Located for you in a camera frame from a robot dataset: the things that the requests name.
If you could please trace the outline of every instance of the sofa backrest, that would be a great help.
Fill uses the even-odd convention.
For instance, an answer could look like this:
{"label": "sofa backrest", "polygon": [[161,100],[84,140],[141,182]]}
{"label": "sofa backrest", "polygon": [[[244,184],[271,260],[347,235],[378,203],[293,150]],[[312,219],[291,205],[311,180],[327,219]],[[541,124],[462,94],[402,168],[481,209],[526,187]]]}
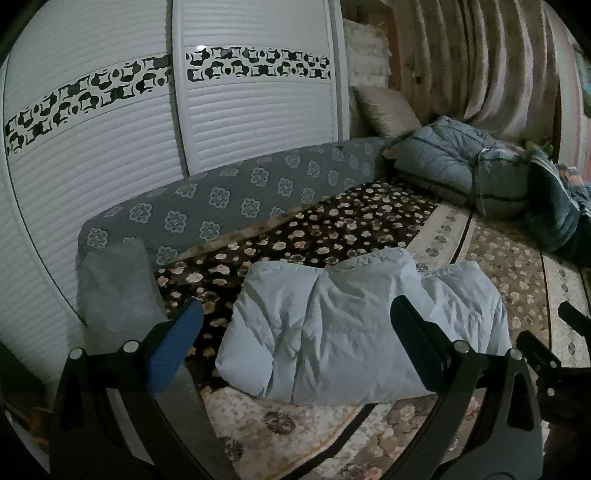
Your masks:
{"label": "sofa backrest", "polygon": [[296,148],[205,171],[113,206],[87,220],[87,252],[141,238],[154,268],[199,243],[261,223],[374,180],[389,138]]}

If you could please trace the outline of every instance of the fluffy pillow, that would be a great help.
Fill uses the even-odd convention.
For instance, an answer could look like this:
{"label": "fluffy pillow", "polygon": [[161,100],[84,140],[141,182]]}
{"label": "fluffy pillow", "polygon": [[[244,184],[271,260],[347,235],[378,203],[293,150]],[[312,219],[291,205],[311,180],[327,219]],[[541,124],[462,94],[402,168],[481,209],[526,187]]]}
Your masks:
{"label": "fluffy pillow", "polygon": [[396,138],[421,128],[401,92],[382,87],[355,87],[365,116],[382,137]]}

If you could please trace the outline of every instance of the decorative band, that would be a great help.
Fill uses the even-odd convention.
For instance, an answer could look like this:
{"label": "decorative band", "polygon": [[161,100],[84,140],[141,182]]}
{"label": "decorative band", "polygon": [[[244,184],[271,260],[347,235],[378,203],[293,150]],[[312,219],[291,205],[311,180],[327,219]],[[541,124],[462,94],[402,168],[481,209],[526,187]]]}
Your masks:
{"label": "decorative band", "polygon": [[283,48],[198,46],[186,49],[186,60],[190,82],[225,77],[330,79],[328,57]]}
{"label": "decorative band", "polygon": [[64,124],[99,113],[101,108],[157,89],[168,89],[171,81],[168,54],[128,60],[89,73],[53,90],[6,123],[7,157]]}

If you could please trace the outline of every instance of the gray cushion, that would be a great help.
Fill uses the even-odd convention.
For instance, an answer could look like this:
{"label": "gray cushion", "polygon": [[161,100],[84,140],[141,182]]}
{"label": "gray cushion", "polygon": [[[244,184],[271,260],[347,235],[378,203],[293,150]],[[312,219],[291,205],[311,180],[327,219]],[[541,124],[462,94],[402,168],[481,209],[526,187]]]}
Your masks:
{"label": "gray cushion", "polygon": [[140,238],[152,266],[164,265],[193,245],[374,180],[392,143],[365,138],[296,148],[159,187],[88,220],[78,238],[79,260]]}
{"label": "gray cushion", "polygon": [[78,311],[89,354],[116,352],[142,341],[166,309],[139,239],[90,252],[78,268]]}

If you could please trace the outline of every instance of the sliding wardrobe door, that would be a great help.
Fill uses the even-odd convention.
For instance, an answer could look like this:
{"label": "sliding wardrobe door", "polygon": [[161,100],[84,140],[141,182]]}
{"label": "sliding wardrobe door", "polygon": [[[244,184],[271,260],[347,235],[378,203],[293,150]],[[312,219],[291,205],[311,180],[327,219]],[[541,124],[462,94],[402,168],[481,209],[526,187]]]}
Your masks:
{"label": "sliding wardrobe door", "polygon": [[340,8],[333,7],[174,0],[175,85],[190,174],[342,137],[332,25]]}
{"label": "sliding wardrobe door", "polygon": [[[5,73],[6,62],[0,92]],[[35,252],[14,197],[2,137],[0,144],[0,341],[54,388],[82,324]]]}
{"label": "sliding wardrobe door", "polygon": [[83,222],[183,177],[170,11],[167,0],[51,0],[10,52],[11,179],[35,247],[74,309]]}

